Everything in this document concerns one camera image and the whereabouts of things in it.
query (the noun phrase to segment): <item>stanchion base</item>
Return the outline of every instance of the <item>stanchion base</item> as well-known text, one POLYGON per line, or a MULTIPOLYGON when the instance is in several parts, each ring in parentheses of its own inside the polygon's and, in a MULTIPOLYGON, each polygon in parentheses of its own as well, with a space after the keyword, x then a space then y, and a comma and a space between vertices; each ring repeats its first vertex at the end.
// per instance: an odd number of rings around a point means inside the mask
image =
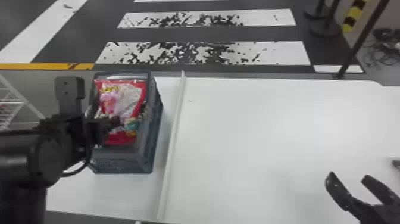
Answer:
POLYGON ((333 80, 341 80, 341 79, 344 79, 344 76, 338 76, 338 74, 332 74, 332 79, 333 80))
POLYGON ((317 5, 306 5, 304 7, 304 17, 310 20, 320 20, 326 18, 329 13, 329 8, 324 5, 320 13, 316 12, 317 5))
POLYGON ((324 24, 324 20, 312 22, 310 33, 319 38, 335 38, 342 34, 342 28, 335 21, 332 21, 328 28, 325 28, 324 24))

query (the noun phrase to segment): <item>plastic basket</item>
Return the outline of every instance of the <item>plastic basket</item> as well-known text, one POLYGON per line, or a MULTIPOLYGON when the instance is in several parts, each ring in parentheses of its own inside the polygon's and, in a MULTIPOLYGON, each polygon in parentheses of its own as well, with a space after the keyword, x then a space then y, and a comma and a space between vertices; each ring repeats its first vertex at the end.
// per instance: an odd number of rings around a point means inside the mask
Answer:
POLYGON ((150 72, 97 73, 94 79, 110 76, 146 79, 146 106, 134 145, 113 145, 95 148, 89 167, 95 173, 151 173, 153 170, 163 104, 157 84, 150 72))

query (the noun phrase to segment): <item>yellow floor line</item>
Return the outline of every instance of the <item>yellow floor line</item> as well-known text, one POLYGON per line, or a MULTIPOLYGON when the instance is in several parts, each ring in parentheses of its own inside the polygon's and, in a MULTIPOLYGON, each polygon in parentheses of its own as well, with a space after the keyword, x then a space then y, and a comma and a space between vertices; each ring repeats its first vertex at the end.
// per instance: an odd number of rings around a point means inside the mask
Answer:
POLYGON ((0 63, 0 70, 91 70, 94 63, 0 63))

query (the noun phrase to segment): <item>red snack bag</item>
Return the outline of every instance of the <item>red snack bag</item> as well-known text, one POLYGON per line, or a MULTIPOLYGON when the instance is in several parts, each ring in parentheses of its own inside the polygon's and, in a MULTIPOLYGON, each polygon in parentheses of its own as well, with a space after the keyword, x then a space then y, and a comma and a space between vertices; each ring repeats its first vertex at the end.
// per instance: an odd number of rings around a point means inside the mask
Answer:
MULTIPOLYGON (((94 82, 100 92, 101 117, 119 116, 125 127, 139 117, 146 96, 145 81, 99 79, 94 82)), ((110 132, 105 143, 125 145, 134 142, 135 138, 136 130, 118 127, 110 132)))

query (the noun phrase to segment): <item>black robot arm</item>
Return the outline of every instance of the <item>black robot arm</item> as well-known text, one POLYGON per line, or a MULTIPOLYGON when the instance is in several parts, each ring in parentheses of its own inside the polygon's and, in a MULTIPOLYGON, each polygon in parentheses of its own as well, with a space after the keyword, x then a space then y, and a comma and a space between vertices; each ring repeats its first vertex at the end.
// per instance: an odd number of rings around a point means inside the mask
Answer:
POLYGON ((43 224, 47 188, 62 176, 72 176, 89 163, 95 145, 119 125, 114 119, 94 119, 96 107, 82 114, 84 80, 55 79, 59 114, 41 120, 32 130, 0 132, 0 222, 43 224), (77 170, 65 170, 83 161, 77 170))

